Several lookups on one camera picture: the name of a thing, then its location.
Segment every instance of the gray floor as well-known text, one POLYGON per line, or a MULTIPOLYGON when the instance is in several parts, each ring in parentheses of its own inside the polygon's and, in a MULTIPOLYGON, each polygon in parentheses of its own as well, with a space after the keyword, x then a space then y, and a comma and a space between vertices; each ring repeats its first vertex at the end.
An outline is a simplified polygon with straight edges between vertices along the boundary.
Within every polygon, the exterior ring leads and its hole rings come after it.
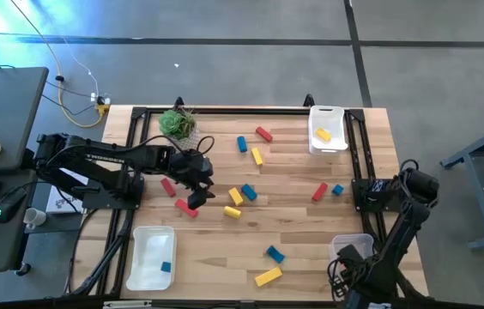
MULTIPOLYGON (((341 0, 158 0, 36 1, 23 9, 45 34, 89 37, 215 39, 348 39, 341 0), (109 19, 95 20, 105 15, 109 19)), ((484 41, 484 0, 354 0, 361 39, 484 41)), ((33 34, 21 16, 0 2, 0 33, 33 34)), ((93 81, 54 45, 67 87, 94 91, 93 81)), ((179 95, 187 104, 298 106, 311 92, 318 104, 362 106, 354 57, 348 46, 72 45, 91 68, 100 91, 113 104, 167 104, 179 95)), ((440 204, 418 237, 430 294, 440 300, 484 305, 484 251, 467 243, 484 237, 484 222, 467 173, 446 172, 438 162, 484 134, 484 48, 362 49, 375 107, 386 107, 400 159, 415 158, 441 183, 440 204)), ((0 64, 47 66, 41 44, 0 42, 0 64)), ((46 94, 57 97, 56 89, 46 94)), ((88 100, 65 95, 81 110, 88 100)), ((92 112, 78 117, 95 119, 92 112)), ((70 124, 42 100, 30 147, 39 133, 65 131, 100 139, 70 124)), ((45 197, 37 203, 44 203, 45 197)), ((0 301, 59 295, 73 233, 33 235, 26 260, 34 265, 18 278, 0 274, 0 301)))

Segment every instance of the yellow block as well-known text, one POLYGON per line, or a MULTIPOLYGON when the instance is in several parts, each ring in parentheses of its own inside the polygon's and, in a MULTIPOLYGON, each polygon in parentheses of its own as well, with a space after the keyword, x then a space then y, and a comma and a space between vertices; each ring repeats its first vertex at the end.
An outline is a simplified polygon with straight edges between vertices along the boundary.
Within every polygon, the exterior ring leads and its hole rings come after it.
POLYGON ((322 138, 326 142, 329 142, 330 139, 331 139, 330 133, 326 132, 326 130, 324 130, 322 128, 318 128, 317 135, 318 135, 318 137, 322 138))
POLYGON ((244 203, 244 200, 242 199, 239 191, 236 190, 236 188, 232 188, 231 190, 229 190, 228 194, 231 195, 231 197, 233 198, 234 204, 236 206, 240 206, 240 205, 242 205, 242 203, 244 203))
POLYGON ((223 213, 225 215, 228 215, 234 219, 239 219, 240 218, 240 214, 242 214, 242 212, 238 209, 234 209, 232 207, 228 207, 228 206, 225 206, 225 209, 223 210, 223 213))
POLYGON ((253 153, 253 158, 256 160, 256 164, 259 166, 262 165, 263 159, 261 159, 261 155, 259 154, 259 149, 252 148, 251 152, 253 153))
POLYGON ((261 287, 263 284, 267 282, 271 282, 274 279, 278 278, 279 276, 282 276, 282 272, 280 271, 280 268, 278 267, 273 268, 272 270, 269 270, 266 273, 256 277, 257 286, 261 287))

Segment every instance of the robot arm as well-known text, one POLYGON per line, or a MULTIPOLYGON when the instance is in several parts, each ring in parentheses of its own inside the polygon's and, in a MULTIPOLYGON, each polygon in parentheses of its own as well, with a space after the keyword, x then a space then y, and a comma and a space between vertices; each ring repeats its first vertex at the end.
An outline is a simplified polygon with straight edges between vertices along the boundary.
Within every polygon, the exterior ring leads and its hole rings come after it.
MULTIPOLYGON (((421 224, 429 217, 430 209, 436 205, 439 182, 416 169, 407 168, 386 187, 389 190, 397 188, 398 192, 391 192, 390 195, 403 199, 401 212, 380 252, 364 259, 354 246, 349 245, 338 252, 339 258, 333 262, 345 266, 341 277, 331 275, 333 292, 338 297, 351 293, 348 302, 350 308, 367 308, 370 302, 383 303, 395 299, 397 283, 405 293, 414 292, 398 269, 398 264, 421 224)), ((376 197, 382 192, 376 188, 371 193, 376 197)))
POLYGON ((100 193, 101 190, 117 200, 140 196, 142 184, 134 181, 139 179, 138 173, 164 174, 193 190, 189 196, 191 209, 206 203, 208 197, 215 197, 208 191, 213 184, 210 178, 213 167, 209 159, 195 149, 180 152, 171 146, 146 145, 145 142, 126 148, 66 134, 40 135, 38 143, 33 160, 38 175, 81 200, 87 194, 100 193), (110 171, 94 161, 123 164, 125 168, 110 171), (85 176, 99 185, 85 186, 60 168, 85 176))

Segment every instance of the green plant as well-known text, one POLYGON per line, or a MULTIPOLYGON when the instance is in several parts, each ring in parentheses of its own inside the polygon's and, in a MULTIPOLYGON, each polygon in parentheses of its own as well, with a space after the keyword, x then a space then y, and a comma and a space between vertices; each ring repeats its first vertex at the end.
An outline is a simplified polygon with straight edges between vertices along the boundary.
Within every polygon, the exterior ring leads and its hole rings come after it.
POLYGON ((166 111, 160 116, 158 122, 162 134, 177 139, 188 137, 197 124, 191 112, 184 109, 166 111))

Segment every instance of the wooden table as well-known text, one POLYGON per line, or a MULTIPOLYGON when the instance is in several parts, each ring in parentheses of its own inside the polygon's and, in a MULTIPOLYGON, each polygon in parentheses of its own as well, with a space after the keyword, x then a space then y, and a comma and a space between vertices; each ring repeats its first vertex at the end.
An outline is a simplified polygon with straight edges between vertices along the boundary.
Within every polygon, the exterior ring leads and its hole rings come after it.
MULTIPOLYGON (((112 106, 103 142, 124 145, 133 106, 112 106)), ((391 178, 398 172, 395 145, 387 111, 364 109, 372 157, 378 178, 391 178)), ((153 115, 148 136, 160 134, 158 115, 153 115)), ((350 181, 354 177, 348 151, 332 156, 311 156, 307 143, 307 116, 288 115, 196 115, 201 136, 215 137, 208 153, 215 174, 209 199, 191 219, 173 204, 190 194, 181 186, 170 198, 159 176, 146 176, 141 208, 134 227, 165 225, 178 237, 175 281, 165 291, 134 292, 125 287, 130 276, 133 241, 125 268, 123 299, 178 300, 331 300, 326 275, 331 240, 340 234, 362 233, 360 216, 354 210, 350 181), (255 133, 261 125, 274 137, 265 142, 255 133), (244 135, 248 149, 258 147, 263 166, 256 166, 251 152, 241 154, 236 137, 244 135), (320 183, 329 184, 324 198, 316 203, 311 196, 320 183), (239 220, 223 215, 223 207, 233 206, 227 191, 243 184, 255 186, 258 198, 245 200, 239 207, 239 220), (340 184, 340 197, 330 193, 340 184), (283 276, 261 288, 254 277, 277 266, 263 255, 274 245, 286 259, 283 276)), ((360 139, 357 138, 361 151, 360 139)), ((156 139, 155 143, 164 143, 156 139)), ((363 177, 366 168, 362 166, 363 177)), ((101 210, 86 225, 76 254, 74 285, 78 287, 103 254, 111 211, 101 210)), ((385 213, 389 230, 396 214, 385 213)), ((427 294, 418 246, 410 246, 400 264, 414 286, 427 294)), ((113 282, 115 267, 109 272, 113 282)))

